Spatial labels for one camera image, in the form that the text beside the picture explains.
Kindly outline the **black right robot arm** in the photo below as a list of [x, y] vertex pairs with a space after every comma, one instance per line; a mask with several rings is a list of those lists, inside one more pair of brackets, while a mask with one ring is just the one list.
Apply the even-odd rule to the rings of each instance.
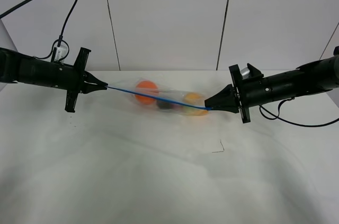
[[338, 87], [338, 48], [333, 56], [313, 61], [295, 70], [265, 77], [260, 70], [247, 64], [243, 70], [238, 65], [229, 67], [232, 83], [216, 95], [205, 100], [208, 110], [240, 113], [243, 123], [249, 123], [249, 108], [278, 101], [280, 105], [296, 97], [329, 92]]

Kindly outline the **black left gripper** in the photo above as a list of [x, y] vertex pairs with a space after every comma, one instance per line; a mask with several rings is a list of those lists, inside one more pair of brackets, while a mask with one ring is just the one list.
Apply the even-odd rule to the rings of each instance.
[[97, 79], [91, 73], [85, 71], [90, 52], [91, 50], [81, 47], [79, 54], [74, 62], [73, 72], [75, 73], [75, 76], [72, 77], [70, 81], [72, 83], [72, 86], [67, 88], [65, 105], [66, 112], [75, 112], [75, 105], [80, 92], [82, 94], [88, 94], [95, 91], [107, 90], [107, 85], [98, 85], [106, 84], [106, 82]]

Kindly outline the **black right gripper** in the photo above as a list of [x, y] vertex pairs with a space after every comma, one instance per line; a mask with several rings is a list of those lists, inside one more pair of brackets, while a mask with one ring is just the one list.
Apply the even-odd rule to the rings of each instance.
[[[219, 93], [206, 99], [204, 101], [204, 104], [205, 106], [210, 106], [209, 109], [211, 111], [239, 113], [240, 110], [242, 122], [249, 123], [251, 119], [247, 97], [244, 90], [244, 80], [240, 73], [240, 68], [238, 65], [232, 65], [229, 67], [229, 70], [232, 77], [233, 85], [227, 85]], [[234, 89], [237, 97], [238, 106], [235, 105]]]

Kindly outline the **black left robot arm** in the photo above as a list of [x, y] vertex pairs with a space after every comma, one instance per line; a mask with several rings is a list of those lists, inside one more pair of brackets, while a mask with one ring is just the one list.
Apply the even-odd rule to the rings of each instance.
[[73, 65], [48, 62], [1, 48], [1, 82], [24, 83], [67, 91], [65, 111], [75, 112], [80, 93], [107, 90], [103, 82], [85, 70], [90, 50], [80, 48]]

